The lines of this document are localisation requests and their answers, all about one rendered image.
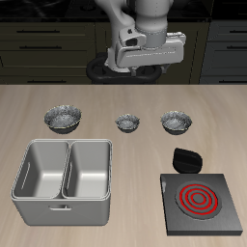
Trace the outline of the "dark grey kitchen cupboard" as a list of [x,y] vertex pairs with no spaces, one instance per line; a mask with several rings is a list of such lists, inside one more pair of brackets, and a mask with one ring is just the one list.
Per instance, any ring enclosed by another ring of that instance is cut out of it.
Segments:
[[200,83],[247,84],[247,20],[210,22]]

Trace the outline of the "large grey fluted bowl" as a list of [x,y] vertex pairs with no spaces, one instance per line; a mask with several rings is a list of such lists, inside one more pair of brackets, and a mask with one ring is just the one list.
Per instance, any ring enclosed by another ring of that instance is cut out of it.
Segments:
[[73,132],[81,121],[81,111],[71,105],[59,105],[48,110],[44,115],[45,124],[58,134]]

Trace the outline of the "dark olive kitchen cupboard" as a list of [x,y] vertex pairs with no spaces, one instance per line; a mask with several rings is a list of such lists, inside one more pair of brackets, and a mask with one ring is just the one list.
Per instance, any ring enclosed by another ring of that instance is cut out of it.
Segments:
[[[184,59],[168,67],[158,84],[197,84],[207,22],[170,22],[186,36]],[[89,84],[86,66],[111,46],[108,22],[0,22],[0,84]]]

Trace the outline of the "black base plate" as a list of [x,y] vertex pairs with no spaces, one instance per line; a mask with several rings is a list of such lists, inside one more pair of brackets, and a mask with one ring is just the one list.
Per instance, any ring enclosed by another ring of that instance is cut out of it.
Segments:
[[136,69],[136,75],[130,72],[116,72],[104,65],[108,54],[97,53],[96,57],[87,65],[87,76],[93,84],[98,85],[145,85],[154,84],[160,77],[162,69],[159,65],[144,66]]

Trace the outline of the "medium grey fluted bowl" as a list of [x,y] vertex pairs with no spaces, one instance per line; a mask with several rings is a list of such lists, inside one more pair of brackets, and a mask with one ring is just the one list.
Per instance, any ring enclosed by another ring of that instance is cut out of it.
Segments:
[[164,113],[160,121],[164,129],[172,135],[185,133],[192,124],[191,118],[180,111]]

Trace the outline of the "black kitchen counter top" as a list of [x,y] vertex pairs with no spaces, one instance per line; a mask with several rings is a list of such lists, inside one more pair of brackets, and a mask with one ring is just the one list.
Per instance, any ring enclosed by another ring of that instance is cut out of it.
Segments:
[[[247,0],[174,0],[169,22],[247,20]],[[0,0],[0,22],[109,22],[95,0]]]

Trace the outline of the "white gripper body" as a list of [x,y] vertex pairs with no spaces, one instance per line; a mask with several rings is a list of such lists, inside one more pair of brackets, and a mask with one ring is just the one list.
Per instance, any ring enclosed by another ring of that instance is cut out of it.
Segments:
[[186,36],[182,32],[168,33],[166,42],[158,48],[142,46],[116,46],[116,65],[119,68],[132,68],[152,65],[180,63],[183,60],[183,46]]

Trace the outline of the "dark grey stove plate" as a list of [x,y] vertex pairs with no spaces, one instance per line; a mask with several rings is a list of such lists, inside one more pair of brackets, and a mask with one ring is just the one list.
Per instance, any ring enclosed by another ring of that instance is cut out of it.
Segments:
[[241,235],[223,174],[161,174],[167,235]]

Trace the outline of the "round black stove knob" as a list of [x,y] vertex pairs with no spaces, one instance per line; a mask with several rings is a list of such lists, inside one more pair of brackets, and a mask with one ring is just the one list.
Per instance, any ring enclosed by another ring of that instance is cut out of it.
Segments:
[[175,148],[173,166],[180,174],[198,174],[202,170],[203,159],[194,151]]

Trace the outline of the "small grey fluted bowl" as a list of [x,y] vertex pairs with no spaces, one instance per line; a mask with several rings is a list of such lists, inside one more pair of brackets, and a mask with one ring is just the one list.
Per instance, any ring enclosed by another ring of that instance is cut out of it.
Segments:
[[120,131],[131,133],[138,128],[140,119],[131,114],[123,114],[115,120],[115,123]]

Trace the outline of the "white two-bin basket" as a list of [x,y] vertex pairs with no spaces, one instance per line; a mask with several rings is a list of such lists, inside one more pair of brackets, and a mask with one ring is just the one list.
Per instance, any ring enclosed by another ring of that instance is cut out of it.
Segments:
[[103,226],[110,214],[111,172],[107,139],[35,139],[11,198],[29,226]]

